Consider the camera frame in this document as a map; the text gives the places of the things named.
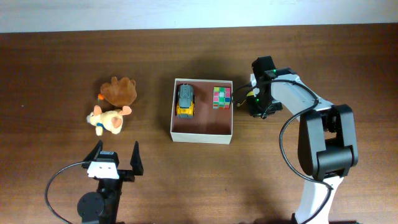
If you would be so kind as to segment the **white box with maroon interior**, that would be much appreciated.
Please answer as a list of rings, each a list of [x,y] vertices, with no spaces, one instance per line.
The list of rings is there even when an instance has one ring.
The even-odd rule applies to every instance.
[[[176,112],[177,92],[180,85],[193,87],[195,95],[192,118],[179,118]],[[233,106],[228,109],[213,108],[213,89],[233,87],[230,80],[201,80],[176,78],[170,119],[170,135],[174,142],[229,144],[233,135]]]

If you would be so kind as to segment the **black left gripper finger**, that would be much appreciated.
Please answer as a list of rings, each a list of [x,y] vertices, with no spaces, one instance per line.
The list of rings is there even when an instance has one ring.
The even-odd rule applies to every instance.
[[[98,157],[98,154],[103,149],[103,141],[99,140],[93,150],[84,158],[84,162],[91,162]]]
[[[130,165],[132,167],[132,171],[133,171],[134,175],[139,175],[139,176],[144,175],[144,167],[143,167],[140,152],[139,152],[139,143],[137,141],[134,144],[134,149],[132,152]]]

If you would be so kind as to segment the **colourful puzzle cube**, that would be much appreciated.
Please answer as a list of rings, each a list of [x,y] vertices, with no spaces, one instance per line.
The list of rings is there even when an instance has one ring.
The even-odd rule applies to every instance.
[[[230,87],[216,86],[213,89],[213,109],[228,110],[231,106]]]

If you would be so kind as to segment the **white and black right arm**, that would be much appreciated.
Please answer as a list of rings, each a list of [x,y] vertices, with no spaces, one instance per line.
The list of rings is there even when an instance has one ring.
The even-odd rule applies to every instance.
[[[265,119],[287,108],[292,117],[282,126],[279,147],[289,169],[304,180],[300,204],[292,223],[328,223],[336,190],[358,163],[353,110],[335,105],[306,86],[291,68],[277,68],[270,56],[252,63],[249,112]],[[299,121],[297,154],[301,169],[288,160],[283,138],[288,125]]]

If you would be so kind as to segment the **yellow and grey toy truck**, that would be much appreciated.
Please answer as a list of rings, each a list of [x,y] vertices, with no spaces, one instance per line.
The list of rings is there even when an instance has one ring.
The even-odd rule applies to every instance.
[[[179,118],[193,118],[195,110],[195,95],[193,87],[188,84],[179,86],[176,115]]]

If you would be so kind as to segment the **yellow wooden rattle drum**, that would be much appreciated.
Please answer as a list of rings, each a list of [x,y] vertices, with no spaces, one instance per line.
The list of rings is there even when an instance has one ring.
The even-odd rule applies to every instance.
[[[246,102],[246,100],[247,100],[248,98],[254,98],[254,97],[255,97],[255,94],[254,94],[253,91],[248,92],[248,93],[242,98],[241,101],[239,101],[238,103],[236,103],[237,107],[242,106],[242,105]]]

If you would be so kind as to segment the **cream plush mouse toy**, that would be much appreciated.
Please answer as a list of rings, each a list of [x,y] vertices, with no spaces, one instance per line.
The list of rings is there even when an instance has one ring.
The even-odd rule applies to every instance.
[[[102,136],[104,130],[112,134],[119,134],[123,127],[124,116],[131,113],[132,109],[129,106],[123,106],[122,109],[102,112],[101,107],[96,105],[93,111],[86,117],[86,121],[95,127],[97,136]]]

